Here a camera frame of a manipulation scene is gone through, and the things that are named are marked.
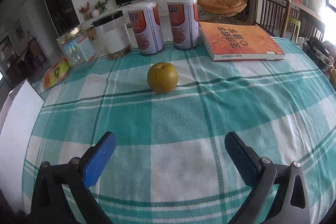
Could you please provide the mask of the left orange white can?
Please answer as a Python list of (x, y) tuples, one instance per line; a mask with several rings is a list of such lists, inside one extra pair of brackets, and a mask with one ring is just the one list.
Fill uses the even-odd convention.
[(134, 36), (143, 55), (153, 55), (164, 49), (157, 4), (147, 2), (131, 6), (127, 11)]

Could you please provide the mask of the small green brown pear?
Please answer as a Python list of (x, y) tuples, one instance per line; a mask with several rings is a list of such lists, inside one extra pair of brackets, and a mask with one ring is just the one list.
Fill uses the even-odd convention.
[(147, 73), (147, 83), (157, 94), (167, 94), (176, 89), (178, 72), (171, 63), (155, 63)]

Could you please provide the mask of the orange lounge chair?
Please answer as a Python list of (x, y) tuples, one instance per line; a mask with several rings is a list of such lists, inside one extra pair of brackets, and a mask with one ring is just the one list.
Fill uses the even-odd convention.
[(230, 24), (236, 24), (236, 16), (244, 11), (249, 0), (197, 0), (201, 10), (199, 17), (214, 15), (208, 22), (223, 18)]

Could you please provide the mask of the right orange white can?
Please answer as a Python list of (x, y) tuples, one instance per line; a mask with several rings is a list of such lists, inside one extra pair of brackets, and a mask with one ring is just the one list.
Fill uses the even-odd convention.
[(199, 45), (197, 0), (167, 0), (174, 46), (191, 50)]

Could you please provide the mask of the clear jar gold lid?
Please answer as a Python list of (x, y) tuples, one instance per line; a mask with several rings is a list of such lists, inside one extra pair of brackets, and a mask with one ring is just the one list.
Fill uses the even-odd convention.
[(95, 50), (81, 25), (60, 36), (56, 41), (71, 67), (88, 63), (95, 57)]

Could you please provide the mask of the orange white can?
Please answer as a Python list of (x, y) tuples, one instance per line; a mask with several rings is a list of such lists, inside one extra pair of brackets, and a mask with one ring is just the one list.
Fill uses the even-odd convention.
[(127, 11), (134, 36), (143, 55), (153, 55), (164, 49), (157, 4), (147, 2), (131, 6)]
[(191, 50), (199, 45), (197, 0), (167, 0), (174, 46)]

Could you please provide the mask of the red flower vase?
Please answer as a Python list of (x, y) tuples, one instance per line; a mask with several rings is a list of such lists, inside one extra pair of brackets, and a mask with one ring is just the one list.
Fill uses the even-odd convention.
[(84, 16), (85, 21), (89, 20), (91, 18), (90, 3), (87, 2), (84, 7), (80, 6), (79, 12)]

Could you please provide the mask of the teal white plaid tablecloth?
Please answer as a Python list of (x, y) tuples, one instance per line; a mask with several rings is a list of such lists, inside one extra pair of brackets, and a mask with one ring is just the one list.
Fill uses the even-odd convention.
[[(156, 55), (135, 50), (73, 69), (42, 94), (23, 210), (42, 162), (67, 163), (110, 131), (117, 147), (91, 192), (112, 222), (227, 223), (250, 192), (224, 147), (234, 131), (260, 156), (301, 164), (318, 223), (335, 201), (335, 91), (299, 47), (276, 43), (282, 61), (216, 63), (203, 45), (180, 51), (168, 42)], [(151, 90), (155, 63), (175, 66), (174, 91)]]

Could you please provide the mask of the fruit print tissue pack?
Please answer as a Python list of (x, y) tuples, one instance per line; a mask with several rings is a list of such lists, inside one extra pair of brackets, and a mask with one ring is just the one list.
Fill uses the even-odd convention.
[(41, 94), (42, 92), (47, 91), (61, 83), (67, 77), (70, 69), (71, 66), (66, 58), (60, 60), (44, 74), (37, 87), (37, 92)]

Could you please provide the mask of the orange book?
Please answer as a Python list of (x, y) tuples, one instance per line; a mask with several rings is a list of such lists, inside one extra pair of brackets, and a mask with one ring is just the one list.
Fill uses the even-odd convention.
[(283, 60), (285, 53), (259, 26), (200, 22), (200, 36), (213, 61)]

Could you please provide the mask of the white cardboard box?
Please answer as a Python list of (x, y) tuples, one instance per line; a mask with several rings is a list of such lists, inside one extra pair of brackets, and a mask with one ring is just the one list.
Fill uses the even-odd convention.
[(13, 212), (23, 207), (23, 166), (30, 136), (44, 100), (28, 80), (9, 92), (1, 109), (1, 192)]

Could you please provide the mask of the clear jar black lid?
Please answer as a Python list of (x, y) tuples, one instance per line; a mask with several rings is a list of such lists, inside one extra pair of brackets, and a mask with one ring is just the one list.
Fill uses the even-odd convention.
[(123, 11), (118, 10), (92, 23), (107, 59), (119, 59), (131, 52), (131, 40)]

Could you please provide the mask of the dark wooden chair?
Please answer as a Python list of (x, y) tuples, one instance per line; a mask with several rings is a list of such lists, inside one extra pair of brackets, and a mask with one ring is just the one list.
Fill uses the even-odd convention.
[(325, 25), (321, 17), (295, 0), (256, 0), (254, 24), (272, 36), (284, 38), (292, 36), (297, 19), (301, 25), (299, 36), (322, 40), (325, 36)]

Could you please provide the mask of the black cabinet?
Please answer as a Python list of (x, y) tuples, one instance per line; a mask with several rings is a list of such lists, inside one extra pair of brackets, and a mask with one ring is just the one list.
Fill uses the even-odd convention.
[(80, 24), (72, 0), (45, 0), (45, 3), (58, 36)]

